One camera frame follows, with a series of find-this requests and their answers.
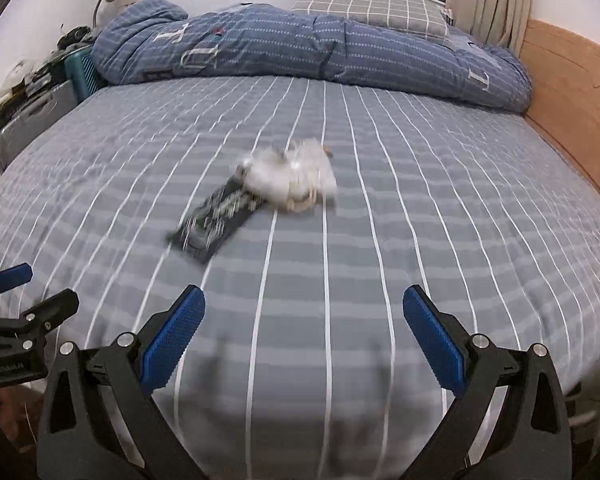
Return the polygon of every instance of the silver bolt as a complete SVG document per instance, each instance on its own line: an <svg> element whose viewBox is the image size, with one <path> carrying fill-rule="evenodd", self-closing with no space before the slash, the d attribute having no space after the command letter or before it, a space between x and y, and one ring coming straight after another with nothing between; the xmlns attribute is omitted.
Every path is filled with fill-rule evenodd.
<svg viewBox="0 0 600 480"><path fill-rule="evenodd" d="M487 348L487 346L489 346L489 338L482 334L474 335L472 341L474 342L474 345L478 348Z"/></svg>
<svg viewBox="0 0 600 480"><path fill-rule="evenodd" d="M546 349L546 346L541 345L540 343L536 343L534 345L534 354L536 354L538 357L544 357L545 355L547 355L548 351Z"/></svg>
<svg viewBox="0 0 600 480"><path fill-rule="evenodd" d="M125 332L123 334L120 334L118 336L118 339L116 339L116 342L118 343L118 346L122 346L124 348L131 346L133 344L133 342L135 341L135 336L131 333L131 332Z"/></svg>
<svg viewBox="0 0 600 480"><path fill-rule="evenodd" d="M62 346L60 347L60 353L62 355L69 355L73 351L74 351L74 344L71 341L62 343Z"/></svg>

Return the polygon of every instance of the blue textured pad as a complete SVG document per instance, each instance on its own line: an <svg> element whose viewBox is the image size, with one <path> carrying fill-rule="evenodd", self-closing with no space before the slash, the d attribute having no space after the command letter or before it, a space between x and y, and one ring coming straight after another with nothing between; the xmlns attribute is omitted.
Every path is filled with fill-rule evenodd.
<svg viewBox="0 0 600 480"><path fill-rule="evenodd" d="M19 266L11 267L11 269L2 270L0 272L0 294L29 283L32 278L33 271L27 264L20 264Z"/></svg>
<svg viewBox="0 0 600 480"><path fill-rule="evenodd" d="M205 295L194 288L167 320L142 358L140 385L147 395L167 385L205 315Z"/></svg>
<svg viewBox="0 0 600 480"><path fill-rule="evenodd" d="M462 396L465 388L462 354L412 286L404 291L402 310L440 386L451 390L456 397Z"/></svg>

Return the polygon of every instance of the pillow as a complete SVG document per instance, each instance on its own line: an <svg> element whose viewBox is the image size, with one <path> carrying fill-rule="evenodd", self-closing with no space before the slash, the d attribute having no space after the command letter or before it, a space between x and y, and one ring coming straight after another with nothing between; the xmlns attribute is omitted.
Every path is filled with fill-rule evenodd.
<svg viewBox="0 0 600 480"><path fill-rule="evenodd" d="M376 27L408 32L451 50L443 7L429 0L297 0L291 8L302 14L335 14Z"/></svg>

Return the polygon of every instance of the wooden headboard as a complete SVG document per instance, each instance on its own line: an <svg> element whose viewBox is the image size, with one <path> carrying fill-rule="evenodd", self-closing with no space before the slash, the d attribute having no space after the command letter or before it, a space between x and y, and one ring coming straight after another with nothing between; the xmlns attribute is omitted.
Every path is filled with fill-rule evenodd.
<svg viewBox="0 0 600 480"><path fill-rule="evenodd" d="M600 45L529 20L520 57L534 81L526 120L600 192Z"/></svg>

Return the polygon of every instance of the blue blanket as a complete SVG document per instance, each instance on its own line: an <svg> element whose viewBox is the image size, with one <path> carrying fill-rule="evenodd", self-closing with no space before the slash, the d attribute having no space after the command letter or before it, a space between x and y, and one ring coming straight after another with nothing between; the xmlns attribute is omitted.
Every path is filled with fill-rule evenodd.
<svg viewBox="0 0 600 480"><path fill-rule="evenodd" d="M402 32L328 14L249 4L189 18L165 0L142 0L93 47L111 83L223 75L283 75L455 98L522 113L531 80L509 50L450 28L455 51Z"/></svg>

